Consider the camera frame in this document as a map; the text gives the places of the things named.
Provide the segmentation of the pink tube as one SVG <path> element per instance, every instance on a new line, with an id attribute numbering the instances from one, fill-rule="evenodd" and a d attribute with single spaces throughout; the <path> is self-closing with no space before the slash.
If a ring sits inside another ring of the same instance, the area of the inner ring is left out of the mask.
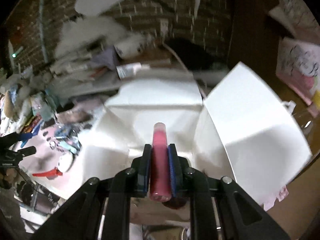
<path id="1" fill-rule="evenodd" d="M 167 202 L 171 199 L 168 142 L 165 124 L 158 122 L 153 127 L 150 199 Z"/>

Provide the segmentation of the red hair clip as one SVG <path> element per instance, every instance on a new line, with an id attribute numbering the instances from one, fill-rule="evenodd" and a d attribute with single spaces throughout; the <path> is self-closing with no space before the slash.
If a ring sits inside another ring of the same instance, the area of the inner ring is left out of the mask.
<path id="1" fill-rule="evenodd" d="M 54 167 L 50 171 L 32 174 L 33 177 L 46 177 L 48 179 L 56 178 L 56 177 L 62 176 L 62 175 L 63 175 L 63 173 L 57 167 Z"/>

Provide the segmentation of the white cardboard box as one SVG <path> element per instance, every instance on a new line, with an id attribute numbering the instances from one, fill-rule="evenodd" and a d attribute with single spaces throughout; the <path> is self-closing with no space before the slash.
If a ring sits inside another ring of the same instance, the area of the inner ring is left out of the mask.
<path id="1" fill-rule="evenodd" d="M 192 75 L 150 70 L 109 98 L 92 129 L 81 135 L 71 169 L 48 181 L 69 198 L 92 177 L 107 179 L 129 167 L 165 124 L 179 156 L 212 178 L 233 178 L 262 204 L 311 158 L 308 143 L 277 94 L 243 63 L 203 98 Z"/>

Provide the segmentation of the purple cloth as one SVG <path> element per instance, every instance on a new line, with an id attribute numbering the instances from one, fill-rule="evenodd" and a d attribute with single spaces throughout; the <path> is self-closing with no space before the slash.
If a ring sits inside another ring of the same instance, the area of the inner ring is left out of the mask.
<path id="1" fill-rule="evenodd" d="M 114 46 L 109 46 L 99 54 L 94 55 L 89 62 L 92 68 L 107 67 L 110 70 L 115 70 L 119 64 L 119 57 Z"/>

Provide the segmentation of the panda ceramic bowl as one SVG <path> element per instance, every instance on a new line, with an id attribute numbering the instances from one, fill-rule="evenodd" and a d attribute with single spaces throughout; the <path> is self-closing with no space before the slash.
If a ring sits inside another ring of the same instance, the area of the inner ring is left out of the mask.
<path id="1" fill-rule="evenodd" d="M 115 43 L 114 48 L 118 56 L 126 60 L 140 55 L 153 40 L 150 34 L 134 33 Z"/>

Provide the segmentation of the stack of books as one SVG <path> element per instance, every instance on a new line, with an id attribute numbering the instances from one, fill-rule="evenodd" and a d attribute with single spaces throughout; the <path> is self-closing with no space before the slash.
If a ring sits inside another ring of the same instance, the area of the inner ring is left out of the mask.
<path id="1" fill-rule="evenodd" d="M 107 67 L 92 68 L 89 65 L 92 53 L 69 54 L 55 61 L 50 71 L 58 77 L 69 77 L 79 81 L 95 80 L 106 72 L 114 71 Z"/>

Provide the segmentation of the white fluffy fur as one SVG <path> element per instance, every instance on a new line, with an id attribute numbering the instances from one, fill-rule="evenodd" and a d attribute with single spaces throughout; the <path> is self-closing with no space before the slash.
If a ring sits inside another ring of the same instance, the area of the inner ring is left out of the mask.
<path id="1" fill-rule="evenodd" d="M 109 16 L 77 18 L 75 22 L 67 21 L 63 24 L 54 56 L 59 59 L 96 41 L 113 45 L 128 34 L 129 31 L 123 25 Z"/>

